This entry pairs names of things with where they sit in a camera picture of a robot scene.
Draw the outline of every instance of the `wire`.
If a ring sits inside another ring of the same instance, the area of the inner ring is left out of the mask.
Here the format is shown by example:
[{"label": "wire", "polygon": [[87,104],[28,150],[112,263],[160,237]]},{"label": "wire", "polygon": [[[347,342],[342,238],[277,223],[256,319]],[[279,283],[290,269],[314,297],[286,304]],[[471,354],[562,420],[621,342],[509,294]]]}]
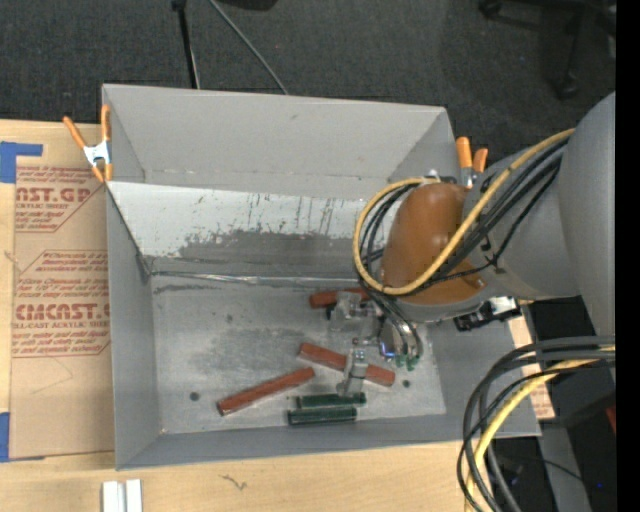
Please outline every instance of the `wire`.
[{"label": "wire", "polygon": [[283,83],[280,81],[280,79],[278,78],[278,75],[276,75],[275,71],[273,69],[271,69],[271,66],[269,66],[269,64],[267,63],[267,61],[265,60],[265,58],[262,56],[262,54],[256,49],[255,46],[253,46],[253,44],[251,44],[251,41],[249,41],[249,39],[247,38],[247,36],[245,36],[242,31],[236,26],[236,24],[231,20],[231,18],[229,18],[229,16],[227,15],[227,13],[225,13],[222,8],[218,5],[218,3],[215,0],[208,0],[208,2],[211,4],[211,7],[213,7],[218,14],[220,15],[220,17],[227,23],[227,25],[229,25],[233,31],[238,35],[238,37],[240,39],[242,39],[242,41],[244,42],[244,44],[247,45],[247,48],[249,48],[249,50],[251,50],[251,53],[253,53],[253,55],[255,55],[255,57],[261,62],[261,64],[264,66],[264,68],[267,70],[267,72],[271,75],[271,78],[273,78],[273,81],[278,84],[278,87],[280,88],[280,90],[282,91],[283,94],[289,94],[289,91],[287,91],[286,87],[283,85]]},{"label": "wire", "polygon": [[482,415],[480,417],[480,419],[478,420],[478,422],[475,424],[475,426],[466,433],[466,435],[464,436],[462,449],[460,450],[460,453],[458,455],[458,461],[457,461],[456,468],[457,468],[458,482],[460,483],[460,487],[461,487],[461,489],[462,489],[462,491],[463,491],[463,493],[465,495],[465,498],[468,501],[468,504],[470,506],[472,506],[474,508],[474,510],[482,512],[483,509],[480,508],[480,505],[473,499],[473,494],[468,489],[466,481],[463,478],[463,475],[462,475],[462,458],[463,458],[464,454],[467,454],[467,457],[469,459],[468,463],[469,463],[470,475],[473,477],[473,479],[474,479],[476,485],[478,486],[478,489],[480,490],[481,494],[483,495],[483,497],[485,498],[487,503],[491,506],[492,510],[496,510],[496,511],[501,510],[500,507],[498,506],[498,504],[495,502],[493,496],[489,492],[487,486],[482,481],[482,476],[480,474],[480,470],[478,469],[478,464],[476,464],[476,462],[475,462],[474,453],[473,453],[473,450],[471,449],[471,445],[470,445],[471,439],[473,438],[475,433],[482,428],[482,426],[486,423],[486,421],[489,418],[489,416],[491,416],[491,414],[493,414],[493,412],[497,409],[497,407],[500,404],[500,402],[503,401],[509,395],[509,393],[511,393],[518,386],[520,386],[523,382],[531,381],[532,379],[535,379],[535,378],[543,376],[543,375],[553,374],[555,376],[555,375],[560,375],[560,374],[564,374],[564,373],[571,373],[571,372],[575,372],[575,371],[586,371],[586,370],[588,370],[588,368],[570,368],[570,369],[560,369],[560,370],[547,370],[547,371],[544,371],[544,372],[536,373],[536,374],[529,375],[529,376],[526,376],[526,377],[523,377],[521,379],[516,380],[511,385],[509,385],[507,388],[505,388],[494,399],[494,401],[491,403],[491,405],[489,406],[489,408],[487,409],[485,414]]},{"label": "wire", "polygon": [[[462,242],[461,246],[456,249],[455,255],[452,258],[447,259],[447,261],[443,263],[443,265],[434,274],[434,276],[424,285],[419,287],[419,289],[416,291],[426,289],[429,286],[438,283],[440,279],[442,279],[442,277],[440,276],[446,276],[462,260],[464,260],[467,255],[473,249],[475,249],[483,239],[487,237],[491,229],[493,229],[493,227],[505,216],[508,211],[511,210],[511,208],[515,206],[516,203],[518,203],[525,195],[527,195],[548,174],[551,174],[559,169],[563,149],[552,149],[553,151],[550,152],[550,156],[548,156],[548,158],[542,158],[542,161],[533,161],[532,165],[527,166],[528,169],[525,168],[522,171],[522,173],[516,178],[516,180],[514,180],[514,183],[512,183],[509,189],[496,201],[496,204],[491,208],[491,210],[487,212],[487,214],[482,215],[481,218],[479,218],[478,224],[473,230],[471,230],[469,235]],[[520,190],[517,190],[522,182],[525,181],[527,177],[529,177],[529,174],[531,174],[532,171],[537,171],[537,173]],[[504,242],[500,247],[499,254],[502,254],[502,252],[505,250],[516,228],[522,223],[526,215],[531,211],[533,206],[542,196],[542,193],[546,191],[550,184],[551,183],[543,185],[543,191],[534,195],[533,199],[525,207],[516,222],[512,225],[509,235],[505,237]],[[489,261],[489,263],[495,265],[496,260],[497,256],[494,256],[492,260]],[[477,271],[484,270],[486,267],[487,265],[477,269]]]},{"label": "wire", "polygon": [[[373,261],[379,259],[384,253],[384,249],[374,250],[374,243],[376,239],[376,235],[380,226],[382,225],[382,221],[386,213],[393,207],[393,205],[409,190],[419,186],[420,183],[404,185],[399,187],[397,190],[390,193],[390,195],[384,199],[383,202],[380,203],[378,209],[372,215],[370,222],[367,224],[364,235],[360,242],[360,253],[364,251],[363,256],[363,265],[369,271],[370,265]],[[407,362],[407,367],[411,369],[413,364],[424,355],[424,345],[422,343],[422,339],[418,334],[416,328],[413,326],[411,322],[404,316],[402,310],[397,307],[397,305],[390,300],[389,297],[385,297],[380,292],[370,289],[366,283],[359,276],[360,286],[367,290],[371,299],[378,305],[378,307],[383,311],[386,318],[389,319],[393,327],[395,327],[396,331],[400,335],[402,339],[402,354],[409,356],[409,361]],[[415,352],[409,354],[409,342],[407,333],[410,333],[414,342],[415,342]]]},{"label": "wire", "polygon": [[486,268],[490,267],[491,265],[497,265],[498,259],[500,258],[500,256],[502,255],[502,253],[505,251],[505,249],[507,248],[507,245],[509,244],[509,242],[511,241],[511,239],[513,238],[513,235],[515,234],[516,229],[518,228],[518,226],[524,221],[524,219],[526,218],[526,216],[529,214],[529,212],[533,209],[533,207],[535,206],[535,204],[538,202],[538,200],[542,197],[542,195],[547,191],[547,189],[549,188],[549,186],[551,186],[553,180],[555,179],[557,172],[559,170],[559,164],[560,162],[556,162],[556,168],[555,169],[551,169],[551,171],[553,172],[551,178],[549,178],[542,187],[540,187],[540,189],[538,190],[538,192],[536,192],[536,194],[533,196],[533,198],[529,201],[529,203],[527,204],[527,206],[522,210],[522,212],[520,213],[520,215],[517,217],[516,221],[511,225],[511,227],[509,228],[509,231],[507,233],[507,235],[505,236],[504,240],[502,241],[499,249],[494,253],[494,255],[488,259],[487,263],[477,267],[477,268],[473,268],[470,270],[465,270],[462,272],[457,272],[455,274],[448,274],[448,272],[450,272],[451,270],[453,270],[457,265],[460,264],[460,262],[467,257],[467,255],[477,246],[479,245],[479,243],[482,241],[483,238],[485,238],[489,232],[489,230],[491,228],[493,228],[493,226],[502,218],[502,216],[504,216],[504,214],[516,203],[518,202],[522,196],[526,195],[526,193],[528,193],[530,191],[530,188],[532,188],[533,186],[538,184],[538,181],[540,181],[539,179],[536,178],[544,178],[546,177],[546,174],[548,174],[548,172],[545,173],[541,173],[538,176],[536,176],[534,179],[532,179],[529,184],[527,184],[526,188],[523,188],[521,190],[521,193],[516,194],[516,196],[509,201],[509,203],[507,204],[507,206],[503,209],[503,211],[501,212],[502,215],[500,215],[499,218],[496,218],[494,222],[491,223],[487,223],[486,225],[482,226],[481,231],[477,232],[476,229],[474,229],[471,233],[471,235],[469,236],[468,239],[465,239],[465,241],[463,242],[463,245],[461,247],[459,247],[456,250],[455,253],[455,257],[454,258],[450,258],[448,259],[443,265],[442,267],[440,267],[440,269],[434,274],[434,276],[432,278],[430,278],[425,284],[423,284],[422,286],[418,287],[414,292],[411,292],[411,294],[415,294],[415,293],[419,293],[423,290],[426,290],[427,288],[434,286],[436,284],[445,282],[445,281],[450,281],[452,279],[457,279],[459,277],[465,277],[471,274],[476,274],[478,272],[482,272],[483,270],[485,270]]},{"label": "wire", "polygon": [[[614,347],[603,349],[603,351],[615,351]],[[474,461],[475,465],[479,466],[482,463],[484,458],[484,454],[487,450],[487,447],[493,437],[495,436],[498,429],[502,426],[505,420],[509,417],[511,412],[524,400],[536,387],[540,384],[544,384],[545,382],[550,381],[555,378],[561,370],[569,370],[578,368],[580,366],[584,366],[587,364],[591,364],[597,362],[598,359],[576,359],[576,360],[568,360],[557,363],[549,368],[548,371],[542,372],[541,375],[536,376],[535,378],[529,380],[525,384],[523,384],[520,389],[518,389],[514,394],[511,395],[499,408],[494,418],[489,422],[486,427],[486,430],[482,433],[478,445],[474,451]],[[466,489],[471,497],[473,497],[473,488],[474,481],[471,476],[471,471],[467,474],[467,478],[465,480]],[[470,510],[470,505],[468,501],[465,503],[465,510]]]},{"label": "wire", "polygon": [[523,454],[512,454],[509,457],[510,458],[515,458],[515,459],[521,459],[521,460],[531,460],[531,461],[541,462],[541,463],[543,463],[545,465],[552,466],[552,467],[562,471],[563,473],[569,475],[572,478],[575,478],[576,480],[579,480],[583,484],[589,486],[590,490],[592,490],[592,491],[601,492],[603,494],[607,494],[607,495],[611,495],[611,496],[615,496],[616,495],[612,491],[609,491],[607,489],[603,489],[601,487],[601,484],[598,484],[598,483],[596,483],[594,481],[591,481],[591,480],[587,480],[583,476],[579,475],[578,473],[575,473],[575,472],[571,471],[569,468],[566,468],[562,464],[558,464],[557,462],[553,462],[552,460],[545,459],[544,457],[540,457],[540,456],[537,456],[537,455],[523,455]]},{"label": "wire", "polygon": [[[570,350],[570,351],[565,350],[565,351],[559,351],[559,352],[552,351],[547,354],[535,356],[534,362],[538,363],[543,360],[558,361],[558,360],[569,359],[569,358],[587,359],[589,357],[592,357],[593,355],[594,354],[592,350],[588,350],[588,351],[587,350]],[[480,394],[480,397],[478,400],[479,415],[481,417],[484,416],[487,411],[487,396],[488,396],[488,387],[485,388],[484,392]],[[489,467],[495,477],[496,485],[500,489],[502,496],[507,502],[508,507],[513,512],[522,512],[522,509],[518,505],[518,502],[513,496],[513,493],[511,492],[509,485],[507,484],[506,480],[504,479],[504,476],[502,475],[502,470],[500,469],[500,464],[498,462],[498,458],[495,454],[492,444],[489,444],[489,446],[487,447],[487,462],[489,463]]]},{"label": "wire", "polygon": [[[514,389],[514,386],[519,382],[526,381],[529,377],[525,379],[521,379],[520,381],[516,381],[514,384],[509,386],[506,390],[503,390],[502,393],[498,395],[492,402],[492,405],[489,407],[488,412],[486,410],[486,395],[488,393],[489,387],[491,384],[497,380],[502,375],[507,372],[514,370],[516,368],[526,366],[539,361],[557,361],[560,359],[588,359],[588,358],[602,358],[602,359],[614,359],[615,354],[613,353],[604,353],[604,352],[596,352],[594,348],[612,348],[614,345],[612,343],[615,342],[615,337],[613,336],[588,336],[588,337],[573,337],[573,338],[561,338],[561,339],[552,339],[552,340],[544,340],[537,343],[532,343],[517,349],[512,350],[511,352],[505,354],[501,357],[487,372],[487,375],[482,379],[482,381],[476,386],[474,391],[472,392],[469,401],[467,403],[464,418],[463,418],[463,438],[465,439],[465,443],[463,445],[463,449],[461,450],[461,454],[458,462],[458,479],[462,489],[465,491],[465,495],[467,495],[467,490],[465,487],[465,482],[462,477],[462,454],[466,453],[469,468],[471,470],[472,476],[477,480],[478,489],[482,493],[483,497],[487,503],[491,505],[494,510],[500,510],[497,503],[491,496],[490,492],[482,482],[482,478],[480,476],[480,472],[477,466],[474,464],[473,460],[473,450],[471,446],[468,444],[471,436],[479,430],[488,416],[492,413],[492,411],[497,407],[498,403],[503,400],[507,394]],[[528,356],[527,354],[535,352],[535,356]],[[471,428],[471,419],[473,415],[473,410],[475,408],[475,404],[479,402],[479,416],[481,420],[476,423],[476,426]],[[475,501],[470,497],[470,503],[475,504]]]},{"label": "wire", "polygon": [[189,70],[189,82],[192,89],[200,89],[200,74],[196,65],[196,57],[191,48],[189,39],[189,24],[187,23],[187,15],[185,14],[186,1],[171,2],[174,11],[178,13],[178,21],[180,23],[180,32],[182,33],[182,45],[184,47],[185,57],[187,58],[187,68]]},{"label": "wire", "polygon": [[364,210],[360,214],[358,221],[356,222],[356,229],[354,233],[354,242],[353,242],[353,259],[358,273],[362,276],[365,283],[374,290],[385,293],[387,295],[393,296],[402,296],[408,295],[418,287],[423,285],[435,272],[440,268],[440,266],[447,260],[447,258],[453,253],[456,249],[458,243],[464,236],[464,234],[469,230],[472,224],[476,221],[476,219],[482,213],[482,210],[487,205],[489,200],[496,194],[497,190],[506,182],[509,176],[516,170],[518,167],[523,165],[527,160],[529,160],[532,156],[536,155],[540,151],[548,148],[552,144],[566,139],[573,133],[573,129],[565,130],[564,132],[558,133],[545,139],[544,141],[536,144],[529,150],[525,151],[520,157],[518,157],[509,167],[507,167],[504,171],[500,173],[495,181],[491,183],[489,188],[480,196],[480,199],[476,203],[476,205],[471,209],[465,220],[462,222],[460,227],[456,230],[454,235],[451,237],[447,245],[440,252],[439,256],[433,261],[433,263],[425,270],[425,272],[420,275],[413,282],[400,286],[400,287],[389,287],[384,284],[376,281],[367,270],[364,268],[359,251],[359,239],[360,232],[362,230],[362,226],[364,221],[369,214],[369,212],[373,209],[373,207],[377,204],[377,202],[382,199],[385,195],[387,195],[390,191],[395,190],[399,184],[406,183],[407,180],[403,180],[403,182],[398,182],[393,185],[390,185],[378,192],[365,206]]}]

